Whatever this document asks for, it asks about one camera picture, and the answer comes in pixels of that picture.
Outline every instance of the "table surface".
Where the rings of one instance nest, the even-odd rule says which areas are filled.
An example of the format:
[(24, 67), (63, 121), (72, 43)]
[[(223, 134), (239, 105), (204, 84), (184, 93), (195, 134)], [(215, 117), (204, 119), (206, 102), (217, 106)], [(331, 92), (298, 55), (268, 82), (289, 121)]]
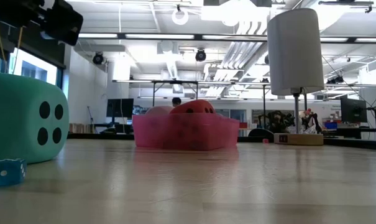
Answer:
[(0, 223), (376, 223), (376, 151), (239, 143), (215, 151), (70, 139), (0, 188)]

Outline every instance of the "desk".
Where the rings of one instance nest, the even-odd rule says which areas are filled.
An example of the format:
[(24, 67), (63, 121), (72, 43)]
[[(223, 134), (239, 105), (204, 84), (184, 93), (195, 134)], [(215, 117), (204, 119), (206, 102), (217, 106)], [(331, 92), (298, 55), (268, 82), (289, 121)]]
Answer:
[(253, 130), (255, 128), (239, 128), (239, 131), (243, 131), (243, 135), (244, 136), (240, 136), (240, 137), (247, 137), (250, 133), (251, 130)]
[(376, 133), (375, 128), (337, 128), (333, 130), (323, 131), (323, 135), (327, 136), (344, 136), (347, 138), (362, 139), (362, 132)]
[(109, 124), (109, 123), (104, 123), (104, 124), (94, 124), (94, 127), (101, 127), (101, 128), (110, 128), (110, 127), (113, 127), (113, 125)]

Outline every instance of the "window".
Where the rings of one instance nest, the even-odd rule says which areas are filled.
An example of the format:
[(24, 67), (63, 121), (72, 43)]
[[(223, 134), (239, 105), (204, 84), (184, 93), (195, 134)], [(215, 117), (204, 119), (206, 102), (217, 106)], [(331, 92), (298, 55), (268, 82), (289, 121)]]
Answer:
[(56, 85), (57, 68), (50, 63), (44, 62), (27, 52), (19, 49), (16, 60), (17, 49), (11, 53), (8, 73), (36, 78), (47, 83)]
[(227, 117), (227, 118), (229, 117), (229, 112), (230, 112), (230, 110), (215, 109), (215, 113), (220, 114), (220, 115)]

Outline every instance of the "ceiling light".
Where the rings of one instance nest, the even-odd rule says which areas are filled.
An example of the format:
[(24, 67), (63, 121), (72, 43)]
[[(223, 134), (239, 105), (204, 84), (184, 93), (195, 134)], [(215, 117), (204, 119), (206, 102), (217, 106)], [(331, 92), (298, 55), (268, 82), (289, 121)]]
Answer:
[(148, 5), (149, 3), (152, 3), (152, 4), (180, 4), (180, 5), (184, 5), (184, 6), (191, 6), (192, 3), (189, 2), (189, 1), (179, 1), (179, 0), (176, 0), (176, 1), (172, 1), (172, 0), (166, 0), (166, 1), (163, 1), (163, 0), (159, 0), (159, 1), (151, 1), (151, 0), (137, 0), (137, 1), (134, 1), (134, 0), (66, 0), (66, 2), (92, 2), (92, 3), (95, 3), (95, 4), (120, 4), (120, 3), (123, 3), (123, 4), (145, 4), (145, 5)]
[(233, 41), (254, 41), (266, 42), (266, 35), (203, 35), (204, 40), (233, 40)]
[(321, 42), (346, 42), (348, 38), (341, 37), (320, 37)]
[(185, 34), (126, 34), (127, 39), (178, 39), (178, 40), (192, 40), (194, 35)]
[(376, 43), (376, 38), (373, 37), (368, 37), (368, 38), (358, 38), (355, 41), (356, 43), (358, 42), (363, 42), (363, 43)]
[(117, 34), (79, 34), (78, 38), (117, 38)]
[(259, 82), (238, 82), (235, 83), (236, 85), (258, 85), (258, 86), (263, 86), (263, 85), (270, 85), (270, 83), (259, 83)]
[(198, 100), (218, 100), (218, 98), (199, 97)]
[(151, 80), (113, 80), (113, 82), (121, 82), (121, 83), (152, 83)]
[[(153, 99), (152, 96), (138, 96), (138, 99)], [(164, 99), (164, 97), (155, 96), (155, 99)]]
[(199, 84), (230, 85), (233, 82), (198, 82)]

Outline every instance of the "black dot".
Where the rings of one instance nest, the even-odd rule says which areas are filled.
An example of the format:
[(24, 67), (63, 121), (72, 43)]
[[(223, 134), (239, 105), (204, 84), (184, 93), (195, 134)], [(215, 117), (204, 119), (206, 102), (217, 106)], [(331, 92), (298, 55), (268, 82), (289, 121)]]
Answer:
[(37, 135), (37, 141), (41, 146), (45, 145), (48, 141), (48, 132), (45, 128), (40, 128), (39, 134)]
[(41, 105), (40, 105), (40, 116), (41, 118), (43, 119), (46, 119), (50, 116), (50, 105), (47, 101), (44, 101)]
[(52, 133), (52, 139), (55, 142), (55, 144), (58, 144), (61, 141), (62, 138), (62, 131), (60, 128), (55, 128)]
[(57, 105), (57, 107), (55, 107), (55, 117), (57, 119), (62, 119), (62, 117), (63, 117), (63, 107), (62, 107), (62, 105)]

